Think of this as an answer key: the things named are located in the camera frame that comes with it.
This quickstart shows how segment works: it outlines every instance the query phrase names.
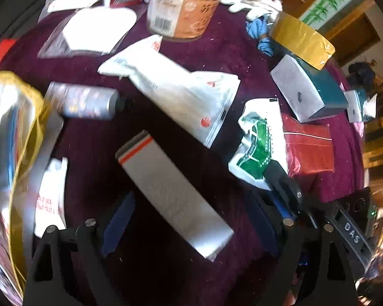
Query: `blue rope bundle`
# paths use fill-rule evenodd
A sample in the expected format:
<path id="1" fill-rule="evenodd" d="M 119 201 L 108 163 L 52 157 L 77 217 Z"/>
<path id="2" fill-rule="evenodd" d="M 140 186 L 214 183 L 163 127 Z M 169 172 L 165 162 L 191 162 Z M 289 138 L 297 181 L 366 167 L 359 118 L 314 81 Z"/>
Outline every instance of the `blue rope bundle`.
<path id="1" fill-rule="evenodd" d="M 274 55 L 274 50 L 271 46 L 270 38 L 268 36 L 265 36 L 264 38 L 260 39 L 261 36 L 268 34 L 266 16 L 264 16 L 263 20 L 261 20 L 260 18 L 257 18 L 253 20 L 252 22 L 245 22 L 245 23 L 246 23 L 245 29 L 248 35 L 252 37 L 252 39 L 260 40 L 257 46 L 258 50 L 268 55 L 269 57 Z"/>

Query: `screw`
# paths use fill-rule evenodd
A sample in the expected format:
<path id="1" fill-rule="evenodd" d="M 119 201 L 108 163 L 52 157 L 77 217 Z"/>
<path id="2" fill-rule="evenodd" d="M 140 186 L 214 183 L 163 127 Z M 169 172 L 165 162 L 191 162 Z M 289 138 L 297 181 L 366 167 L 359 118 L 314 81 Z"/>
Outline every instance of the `screw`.
<path id="1" fill-rule="evenodd" d="M 46 232 L 52 233 L 55 231 L 56 228 L 57 228 L 56 226 L 49 226 L 49 227 L 47 227 Z"/>
<path id="2" fill-rule="evenodd" d="M 325 229 L 327 232 L 329 232 L 329 233 L 333 232 L 333 226 L 331 226 L 330 224 L 325 224 L 325 225 L 324 225 L 324 229 Z"/>
<path id="3" fill-rule="evenodd" d="M 96 220 L 95 219 L 88 219 L 85 221 L 85 225 L 90 227 L 90 226 L 94 226 L 96 224 Z"/>
<path id="4" fill-rule="evenodd" d="M 284 218 L 282 220 L 282 223 L 284 223 L 284 226 L 293 226 L 294 225 L 294 220 L 290 218 Z"/>

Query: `spray can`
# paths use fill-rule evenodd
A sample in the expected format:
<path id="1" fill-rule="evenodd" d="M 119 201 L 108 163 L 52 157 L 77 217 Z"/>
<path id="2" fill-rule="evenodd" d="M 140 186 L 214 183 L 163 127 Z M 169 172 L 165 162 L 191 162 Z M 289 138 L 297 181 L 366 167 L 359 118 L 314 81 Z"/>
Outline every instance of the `spray can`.
<path id="1" fill-rule="evenodd" d="M 51 82 L 44 99 L 65 117 L 112 119 L 129 110 L 131 100 L 113 88 Z"/>

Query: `green packet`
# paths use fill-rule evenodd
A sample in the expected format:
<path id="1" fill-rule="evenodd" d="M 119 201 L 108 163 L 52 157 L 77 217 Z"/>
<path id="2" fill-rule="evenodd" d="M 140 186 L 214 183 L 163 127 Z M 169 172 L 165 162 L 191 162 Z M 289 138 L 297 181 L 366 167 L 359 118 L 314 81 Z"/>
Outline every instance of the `green packet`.
<path id="1" fill-rule="evenodd" d="M 278 161 L 288 171 L 278 99 L 252 99 L 246 102 L 238 123 L 245 135 L 228 169 L 251 185 L 270 190 L 263 177 L 270 160 Z"/>

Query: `transparent plastic bucket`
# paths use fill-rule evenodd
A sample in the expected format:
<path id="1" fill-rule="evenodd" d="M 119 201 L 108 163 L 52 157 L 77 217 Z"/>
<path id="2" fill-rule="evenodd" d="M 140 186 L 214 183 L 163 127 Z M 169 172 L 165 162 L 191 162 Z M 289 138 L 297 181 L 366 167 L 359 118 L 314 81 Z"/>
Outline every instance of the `transparent plastic bucket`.
<path id="1" fill-rule="evenodd" d="M 175 41 L 200 38 L 219 5 L 219 0 L 150 0 L 149 31 Z"/>

